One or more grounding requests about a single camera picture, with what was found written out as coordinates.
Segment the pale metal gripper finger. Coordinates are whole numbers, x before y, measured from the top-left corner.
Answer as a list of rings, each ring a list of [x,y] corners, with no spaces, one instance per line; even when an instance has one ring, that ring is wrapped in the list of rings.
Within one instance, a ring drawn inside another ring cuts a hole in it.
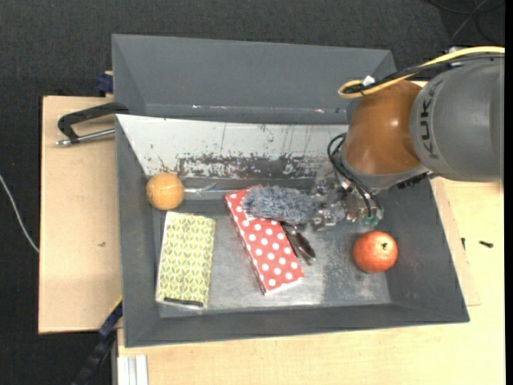
[[[334,227],[345,220],[344,208],[320,209],[310,219],[310,225],[314,231],[321,231]]]
[[[315,200],[329,200],[336,196],[336,185],[329,180],[317,180],[310,191]]]

